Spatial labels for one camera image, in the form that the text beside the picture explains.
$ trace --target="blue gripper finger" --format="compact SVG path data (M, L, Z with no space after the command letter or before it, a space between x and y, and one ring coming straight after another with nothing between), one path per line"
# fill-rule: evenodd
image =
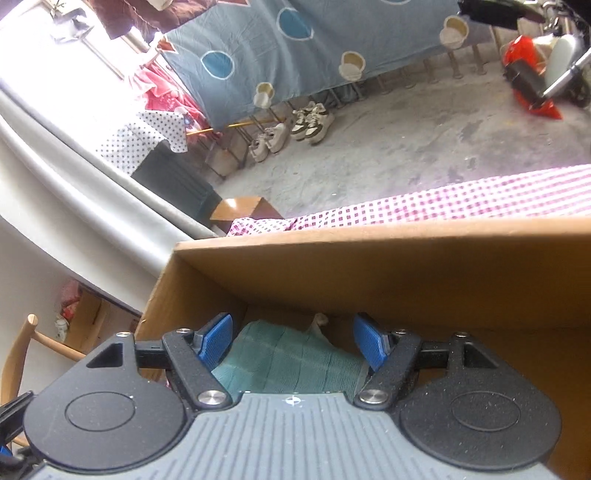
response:
M390 353L388 334L366 313L358 313L353 319L353 337L369 366L376 372Z
M207 325L195 332L193 347L203 364L213 370L232 343L232 316L220 313Z

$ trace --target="teal cloth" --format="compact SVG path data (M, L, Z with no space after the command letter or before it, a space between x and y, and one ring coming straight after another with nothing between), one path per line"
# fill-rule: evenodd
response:
M336 348L316 327L299 332L258 320L246 325L212 371L232 398L238 392L344 392L363 386L367 363Z

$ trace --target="window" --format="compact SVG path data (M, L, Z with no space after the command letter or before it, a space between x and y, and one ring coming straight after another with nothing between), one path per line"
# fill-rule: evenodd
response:
M83 5L67 0L63 11ZM47 4L38 2L0 24L2 78L31 106L94 150L143 109L121 76L142 58L123 39L110 40L94 13L85 41L56 44Z

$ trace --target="blue circle pattern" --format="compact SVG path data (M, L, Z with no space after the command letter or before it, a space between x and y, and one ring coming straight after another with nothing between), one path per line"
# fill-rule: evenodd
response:
M308 40L312 38L312 27L304 20L297 10L285 9L279 14L277 21L281 31L295 40Z
M218 79L227 79L234 70L234 63L230 56L221 51L207 52L201 61L205 69Z

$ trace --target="wooden stick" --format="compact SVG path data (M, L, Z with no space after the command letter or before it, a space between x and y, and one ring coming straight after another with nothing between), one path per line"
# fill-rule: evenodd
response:
M18 332L17 338L12 343L4 368L2 369L2 380L0 387L0 404L14 400L18 396L18 390L21 388L22 371L25 367L25 358L31 338L37 328L37 317L29 315Z
M29 442L27 441L27 439L25 437L14 437L12 439L13 443L16 443L19 447L28 447L29 446Z
M74 360L75 362L82 360L86 356L85 354L80 353L79 351L74 350L73 348L70 348L60 342L56 342L55 340L46 337L42 333L33 332L32 338L40 344L45 345L48 348L51 348L54 352L57 352L60 355L69 358L70 360Z

